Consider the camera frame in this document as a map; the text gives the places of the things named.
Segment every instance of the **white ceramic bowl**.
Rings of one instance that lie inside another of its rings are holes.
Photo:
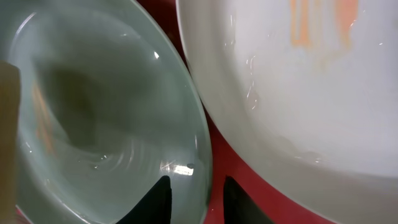
[[[116,223],[163,175],[172,223],[211,183],[189,73],[136,2],[3,1],[1,59],[21,71],[19,208],[33,223]]]
[[[190,71],[222,135],[264,180],[336,222],[398,222],[397,9],[178,1]]]

